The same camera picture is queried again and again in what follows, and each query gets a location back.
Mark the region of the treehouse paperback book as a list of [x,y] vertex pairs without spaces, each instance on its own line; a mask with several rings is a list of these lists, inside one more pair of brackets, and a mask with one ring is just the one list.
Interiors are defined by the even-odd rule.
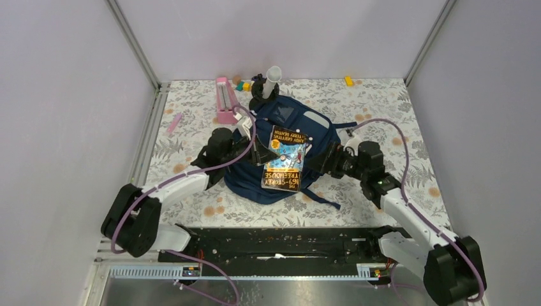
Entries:
[[308,136],[299,130],[273,126],[269,149],[278,157],[264,165],[262,187],[288,192],[300,191],[307,144]]

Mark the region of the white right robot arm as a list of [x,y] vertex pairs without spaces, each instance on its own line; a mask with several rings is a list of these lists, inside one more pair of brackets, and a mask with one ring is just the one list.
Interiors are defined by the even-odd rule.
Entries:
[[371,261],[396,260],[422,279],[437,305],[482,299],[487,284],[478,243],[472,237],[459,237],[436,225],[409,201],[404,185],[386,172],[383,152],[376,142],[360,142],[357,150],[333,143],[305,165],[337,179],[345,175],[357,179],[364,196],[394,218],[411,237],[379,228],[376,239],[366,245]]

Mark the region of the navy blue backpack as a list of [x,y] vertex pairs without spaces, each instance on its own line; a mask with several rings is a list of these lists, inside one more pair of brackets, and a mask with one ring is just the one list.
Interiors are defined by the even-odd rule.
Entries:
[[333,142],[339,142],[338,130],[353,128],[356,122],[333,123],[316,110],[288,96],[278,96],[276,100],[261,105],[255,112],[256,135],[269,148],[273,126],[299,130],[308,136],[308,144],[301,175],[300,191],[288,192],[262,187],[262,166],[248,163],[234,163],[229,166],[224,177],[226,186],[238,196],[262,205],[270,205],[295,193],[302,193],[318,203],[328,204],[340,209],[340,204],[317,196],[309,190],[322,174],[306,167],[306,161],[325,152]]

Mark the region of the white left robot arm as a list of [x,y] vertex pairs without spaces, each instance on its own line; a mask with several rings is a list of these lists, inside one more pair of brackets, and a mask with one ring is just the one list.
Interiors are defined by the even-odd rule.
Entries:
[[239,162],[261,166],[278,158],[256,136],[234,140],[227,128],[215,129],[191,166],[159,184],[122,186],[100,232],[112,243],[112,252],[139,258],[149,251],[173,251],[183,262],[196,258],[198,246],[181,226],[160,222],[171,205],[216,185],[226,169]]

